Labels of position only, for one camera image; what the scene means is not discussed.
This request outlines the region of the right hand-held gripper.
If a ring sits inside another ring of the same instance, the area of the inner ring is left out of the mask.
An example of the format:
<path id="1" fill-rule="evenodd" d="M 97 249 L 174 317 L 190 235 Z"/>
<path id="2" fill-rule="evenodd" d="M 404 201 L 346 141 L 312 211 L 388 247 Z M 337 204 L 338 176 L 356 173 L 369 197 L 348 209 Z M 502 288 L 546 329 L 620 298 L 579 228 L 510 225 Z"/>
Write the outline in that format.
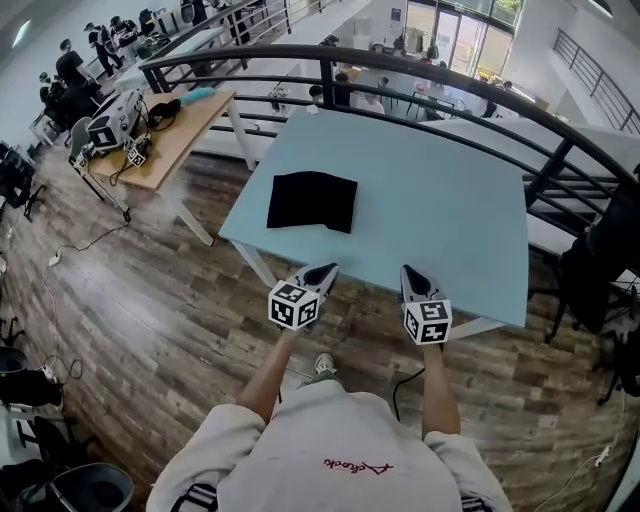
<path id="1" fill-rule="evenodd" d="M 452 327 L 450 301 L 444 298 L 439 283 L 410 265 L 400 270 L 404 305 L 404 328 L 418 346 L 443 344 Z M 432 300 L 413 302 L 414 300 Z"/>

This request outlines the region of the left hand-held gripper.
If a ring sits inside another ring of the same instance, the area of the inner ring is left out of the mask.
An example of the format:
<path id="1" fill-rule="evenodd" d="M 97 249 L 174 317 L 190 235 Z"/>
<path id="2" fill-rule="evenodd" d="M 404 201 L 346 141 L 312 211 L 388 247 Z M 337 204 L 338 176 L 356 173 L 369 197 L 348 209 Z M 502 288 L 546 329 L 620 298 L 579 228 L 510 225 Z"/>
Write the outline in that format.
<path id="1" fill-rule="evenodd" d="M 321 306 L 330 294 L 339 265 L 305 266 L 294 275 L 296 284 L 317 284 L 317 293 L 293 283 L 280 280 L 268 295 L 268 319 L 281 328 L 297 331 L 314 323 Z"/>

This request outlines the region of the black cloth mat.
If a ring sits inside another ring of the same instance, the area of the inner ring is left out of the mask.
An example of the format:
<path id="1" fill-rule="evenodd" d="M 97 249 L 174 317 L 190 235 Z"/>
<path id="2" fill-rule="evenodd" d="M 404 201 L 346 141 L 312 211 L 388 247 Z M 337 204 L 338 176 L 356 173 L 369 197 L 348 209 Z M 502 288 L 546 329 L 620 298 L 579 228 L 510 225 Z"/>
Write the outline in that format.
<path id="1" fill-rule="evenodd" d="M 266 227 L 321 225 L 350 234 L 358 183 L 316 171 L 273 178 Z"/>

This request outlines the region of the person's right forearm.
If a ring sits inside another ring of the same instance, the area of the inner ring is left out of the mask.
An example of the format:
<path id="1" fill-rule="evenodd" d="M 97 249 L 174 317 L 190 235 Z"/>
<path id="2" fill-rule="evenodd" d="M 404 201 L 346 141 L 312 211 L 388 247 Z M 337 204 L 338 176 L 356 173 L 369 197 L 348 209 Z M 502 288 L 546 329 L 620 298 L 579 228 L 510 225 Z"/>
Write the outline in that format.
<path id="1" fill-rule="evenodd" d="M 439 345 L 423 348 L 422 436 L 431 432 L 459 434 L 461 420 Z"/>

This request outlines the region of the person's left forearm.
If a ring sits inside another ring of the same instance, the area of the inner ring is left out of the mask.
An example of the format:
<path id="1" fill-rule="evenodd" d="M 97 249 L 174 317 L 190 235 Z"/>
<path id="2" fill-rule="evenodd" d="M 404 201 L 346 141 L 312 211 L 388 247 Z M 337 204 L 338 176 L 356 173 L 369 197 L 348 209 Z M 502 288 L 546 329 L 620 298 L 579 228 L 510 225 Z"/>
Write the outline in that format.
<path id="1" fill-rule="evenodd" d="M 266 424 L 272 417 L 297 337 L 297 331 L 281 333 L 266 360 L 236 399 L 237 405 L 256 413 Z"/>

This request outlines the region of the black mesh office chair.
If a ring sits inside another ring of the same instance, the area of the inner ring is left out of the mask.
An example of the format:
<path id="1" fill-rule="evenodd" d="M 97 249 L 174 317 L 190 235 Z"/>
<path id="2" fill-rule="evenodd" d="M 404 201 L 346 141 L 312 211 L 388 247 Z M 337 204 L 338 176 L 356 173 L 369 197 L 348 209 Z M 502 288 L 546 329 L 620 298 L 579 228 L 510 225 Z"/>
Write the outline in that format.
<path id="1" fill-rule="evenodd" d="M 562 318 L 570 312 L 574 323 L 597 334 L 605 324 L 612 283 L 640 262 L 640 183 L 618 186 L 604 215 L 578 236 L 552 263 L 555 289 L 532 288 L 559 300 L 549 344 Z"/>

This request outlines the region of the wooden table with white legs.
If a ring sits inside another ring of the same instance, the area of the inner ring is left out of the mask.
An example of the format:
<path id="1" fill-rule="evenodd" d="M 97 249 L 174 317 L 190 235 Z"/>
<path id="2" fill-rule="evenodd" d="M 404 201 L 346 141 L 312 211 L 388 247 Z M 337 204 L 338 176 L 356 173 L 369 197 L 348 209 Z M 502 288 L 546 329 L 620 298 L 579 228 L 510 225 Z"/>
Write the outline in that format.
<path id="1" fill-rule="evenodd" d="M 171 213 L 180 218 L 207 246 L 214 243 L 213 237 L 179 197 L 170 191 L 170 181 L 196 145 L 224 114 L 230 120 L 248 169 L 256 169 L 254 152 L 250 147 L 234 97 L 233 91 L 223 91 L 183 107 L 171 126 L 151 136 L 150 158 L 140 167 L 133 166 L 123 171 L 116 184 L 118 192 L 122 192 L 124 187 L 129 185 L 148 189 L 159 195 Z"/>

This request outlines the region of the black rolling chair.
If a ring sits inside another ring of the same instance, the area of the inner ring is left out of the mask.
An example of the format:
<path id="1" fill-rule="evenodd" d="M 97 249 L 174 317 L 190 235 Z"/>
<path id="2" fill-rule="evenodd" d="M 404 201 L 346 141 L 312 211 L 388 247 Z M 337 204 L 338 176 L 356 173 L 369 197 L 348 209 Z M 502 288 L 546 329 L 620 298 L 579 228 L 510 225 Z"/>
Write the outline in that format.
<path id="1" fill-rule="evenodd" d="M 613 376 L 606 395 L 597 405 L 604 405 L 615 389 L 640 398 L 640 323 L 635 330 L 623 334 L 610 330 L 603 337 L 613 342 L 613 352 L 608 359 L 601 357 L 592 371 L 612 370 Z"/>

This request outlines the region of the black headphones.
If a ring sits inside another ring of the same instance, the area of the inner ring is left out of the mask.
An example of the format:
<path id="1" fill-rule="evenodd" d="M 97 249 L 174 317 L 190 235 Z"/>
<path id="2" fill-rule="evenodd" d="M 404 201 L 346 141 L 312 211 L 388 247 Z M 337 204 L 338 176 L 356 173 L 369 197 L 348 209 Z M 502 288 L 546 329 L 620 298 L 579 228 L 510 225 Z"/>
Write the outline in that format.
<path id="1" fill-rule="evenodd" d="M 180 99 L 172 99 L 169 102 L 161 102 L 154 105 L 148 112 L 148 126 L 152 131 L 161 131 L 168 128 L 176 119 L 182 108 Z"/>

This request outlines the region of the glass entrance door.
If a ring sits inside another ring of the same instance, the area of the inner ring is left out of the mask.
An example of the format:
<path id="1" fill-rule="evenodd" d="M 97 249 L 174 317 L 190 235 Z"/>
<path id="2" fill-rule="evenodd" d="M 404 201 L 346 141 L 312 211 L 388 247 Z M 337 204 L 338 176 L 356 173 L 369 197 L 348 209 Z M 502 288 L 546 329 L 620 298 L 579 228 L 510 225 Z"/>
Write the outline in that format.
<path id="1" fill-rule="evenodd" d="M 470 77 L 500 75 L 523 0 L 408 0 L 405 49 Z"/>

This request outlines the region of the white and gray backpack device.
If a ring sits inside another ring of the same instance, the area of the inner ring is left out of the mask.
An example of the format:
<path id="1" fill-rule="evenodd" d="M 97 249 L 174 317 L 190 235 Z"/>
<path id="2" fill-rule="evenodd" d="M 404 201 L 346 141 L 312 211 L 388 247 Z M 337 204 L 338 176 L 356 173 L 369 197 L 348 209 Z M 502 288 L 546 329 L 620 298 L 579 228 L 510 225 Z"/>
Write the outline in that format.
<path id="1" fill-rule="evenodd" d="M 87 125 L 91 142 L 98 151 L 123 146 L 136 130 L 142 112 L 142 95 L 132 89 L 109 96 Z"/>

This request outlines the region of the black straight walkway railing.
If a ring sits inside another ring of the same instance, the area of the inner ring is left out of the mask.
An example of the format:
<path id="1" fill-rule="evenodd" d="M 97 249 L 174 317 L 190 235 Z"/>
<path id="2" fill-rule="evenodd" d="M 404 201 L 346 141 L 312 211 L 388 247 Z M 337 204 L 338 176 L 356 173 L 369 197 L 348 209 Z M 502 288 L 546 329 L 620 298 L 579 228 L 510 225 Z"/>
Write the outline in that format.
<path id="1" fill-rule="evenodd" d="M 256 45 L 277 36 L 291 35 L 296 25 L 314 15 L 328 13 L 346 0 L 229 0 L 194 28 L 187 29 L 151 59 L 207 48 Z"/>

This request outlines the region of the black stair railing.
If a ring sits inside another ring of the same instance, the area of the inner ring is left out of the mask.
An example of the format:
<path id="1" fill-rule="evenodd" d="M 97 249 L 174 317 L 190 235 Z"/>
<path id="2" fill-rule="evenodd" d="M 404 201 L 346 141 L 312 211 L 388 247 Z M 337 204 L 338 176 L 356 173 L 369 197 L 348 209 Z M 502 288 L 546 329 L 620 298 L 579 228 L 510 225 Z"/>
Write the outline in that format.
<path id="1" fill-rule="evenodd" d="M 608 73 L 562 29 L 558 29 L 553 51 L 586 89 L 612 128 L 640 136 L 638 110 Z"/>

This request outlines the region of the gray plastic chair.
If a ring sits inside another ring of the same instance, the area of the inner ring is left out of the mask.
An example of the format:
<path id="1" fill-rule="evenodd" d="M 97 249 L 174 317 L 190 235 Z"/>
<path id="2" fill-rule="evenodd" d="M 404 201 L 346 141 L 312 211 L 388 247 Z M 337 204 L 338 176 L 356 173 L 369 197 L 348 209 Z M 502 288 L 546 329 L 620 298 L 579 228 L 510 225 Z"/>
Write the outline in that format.
<path id="1" fill-rule="evenodd" d="M 84 117 L 78 120 L 72 127 L 70 132 L 70 149 L 68 162 L 76 172 L 76 174 L 82 179 L 82 181 L 89 187 L 89 189 L 98 197 L 100 201 L 105 202 L 109 200 L 121 213 L 125 223 L 131 222 L 130 208 L 124 201 L 124 196 L 117 192 L 113 187 L 104 183 L 104 180 L 95 175 L 90 170 L 90 164 L 97 158 L 97 151 L 93 147 L 91 142 L 87 126 L 90 118 Z M 89 166 L 85 170 L 78 170 L 74 167 L 73 161 L 78 153 L 83 150 L 91 156 Z"/>

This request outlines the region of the black swivel chair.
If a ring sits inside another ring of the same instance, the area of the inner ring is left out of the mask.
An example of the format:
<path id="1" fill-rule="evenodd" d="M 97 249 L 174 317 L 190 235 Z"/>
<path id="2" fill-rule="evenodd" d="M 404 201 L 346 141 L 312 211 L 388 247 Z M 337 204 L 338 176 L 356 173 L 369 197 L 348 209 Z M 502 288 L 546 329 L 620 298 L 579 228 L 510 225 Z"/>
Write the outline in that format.
<path id="1" fill-rule="evenodd" d="M 46 188 L 32 190 L 35 168 L 14 148 L 0 141 L 0 198 L 11 208 L 24 208 L 23 216 L 32 221 L 32 210 L 42 202 L 39 194 Z"/>

